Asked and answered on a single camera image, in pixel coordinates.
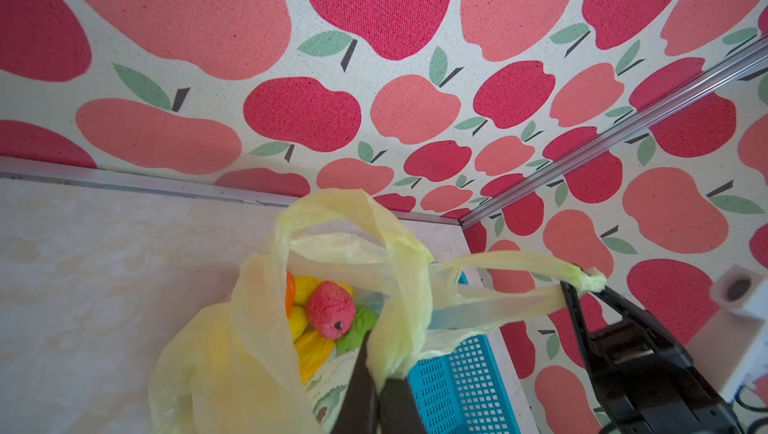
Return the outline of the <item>yellow toy fruit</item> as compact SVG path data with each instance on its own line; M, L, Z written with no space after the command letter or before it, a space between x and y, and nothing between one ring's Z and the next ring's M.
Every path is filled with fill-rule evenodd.
M306 384L315 372L329 359L337 340L329 340L318 334L310 324L306 305L310 296L323 282L312 277L292 277L293 305L289 309L289 328L299 360L301 382ZM353 298L353 289L346 284L333 282L346 289Z

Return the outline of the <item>yellow plastic bag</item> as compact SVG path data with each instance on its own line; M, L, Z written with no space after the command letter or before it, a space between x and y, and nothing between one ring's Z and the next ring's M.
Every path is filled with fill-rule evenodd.
M469 267L545 275L525 293L460 283ZM493 251L437 262L362 190L311 193L277 218L228 301L206 307L163 349L149 385L156 433L317 433L308 383L332 356L365 349L376 391L471 337L548 315L560 286L598 293L596 268Z

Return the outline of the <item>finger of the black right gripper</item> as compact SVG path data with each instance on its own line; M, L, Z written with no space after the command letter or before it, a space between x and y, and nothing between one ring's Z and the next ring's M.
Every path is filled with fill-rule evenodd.
M560 287L566 310L573 326L579 355L584 363L591 385L595 386L599 378L600 369L604 366L603 355L594 342L591 331L588 329L577 289L564 281L560 282Z
M638 330L648 338L662 338L666 335L666 328L649 311L639 307L623 297L610 287L594 293L604 304L622 316L622 323Z

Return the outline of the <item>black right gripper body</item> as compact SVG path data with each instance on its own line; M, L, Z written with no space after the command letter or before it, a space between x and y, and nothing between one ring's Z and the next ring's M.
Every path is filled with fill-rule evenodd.
M663 325L624 319L590 334L603 433L740 433L731 405Z

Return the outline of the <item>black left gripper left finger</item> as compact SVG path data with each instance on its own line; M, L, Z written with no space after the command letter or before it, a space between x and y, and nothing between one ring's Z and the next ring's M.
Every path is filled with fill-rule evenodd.
M367 362L367 342L371 332L363 337L332 434L374 434L378 429L378 395Z

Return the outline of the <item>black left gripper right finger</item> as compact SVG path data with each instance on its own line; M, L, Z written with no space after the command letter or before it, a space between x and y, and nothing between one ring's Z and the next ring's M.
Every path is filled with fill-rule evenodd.
M406 379L388 379L379 395L382 434L426 434L417 404Z

